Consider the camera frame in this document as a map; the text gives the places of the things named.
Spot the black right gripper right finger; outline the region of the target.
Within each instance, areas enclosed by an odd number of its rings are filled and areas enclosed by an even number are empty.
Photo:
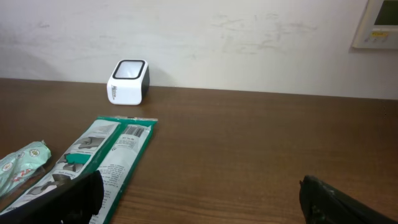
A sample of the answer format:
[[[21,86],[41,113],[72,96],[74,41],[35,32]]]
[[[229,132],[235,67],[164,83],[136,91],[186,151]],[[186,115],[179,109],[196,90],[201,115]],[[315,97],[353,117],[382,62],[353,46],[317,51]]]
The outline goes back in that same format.
[[[299,202],[306,224],[397,224],[312,175],[300,181]]]

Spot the mint green snack pouch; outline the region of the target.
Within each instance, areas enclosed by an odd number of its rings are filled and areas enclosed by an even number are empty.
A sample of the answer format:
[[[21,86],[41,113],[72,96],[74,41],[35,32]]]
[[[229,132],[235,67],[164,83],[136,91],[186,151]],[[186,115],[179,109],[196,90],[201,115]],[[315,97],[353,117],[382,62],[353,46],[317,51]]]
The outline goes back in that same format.
[[[44,141],[34,141],[1,159],[1,197],[41,170],[51,156]]]

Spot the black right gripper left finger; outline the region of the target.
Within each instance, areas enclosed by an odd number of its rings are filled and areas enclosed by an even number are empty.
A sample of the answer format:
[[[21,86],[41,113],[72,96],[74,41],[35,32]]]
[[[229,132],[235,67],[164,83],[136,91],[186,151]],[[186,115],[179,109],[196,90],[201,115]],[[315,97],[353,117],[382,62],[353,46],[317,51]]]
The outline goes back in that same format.
[[[103,198],[103,178],[96,170],[2,214],[1,224],[89,223]]]

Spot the green 3M gloves packet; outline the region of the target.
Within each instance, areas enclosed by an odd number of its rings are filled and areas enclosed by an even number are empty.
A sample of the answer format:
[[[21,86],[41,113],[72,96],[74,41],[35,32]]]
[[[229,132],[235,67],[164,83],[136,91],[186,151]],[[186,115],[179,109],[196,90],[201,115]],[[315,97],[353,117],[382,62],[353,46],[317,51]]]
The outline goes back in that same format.
[[[98,170],[104,198],[99,214],[89,223],[109,223],[156,123],[147,118],[98,117],[43,177],[1,210],[1,215]]]

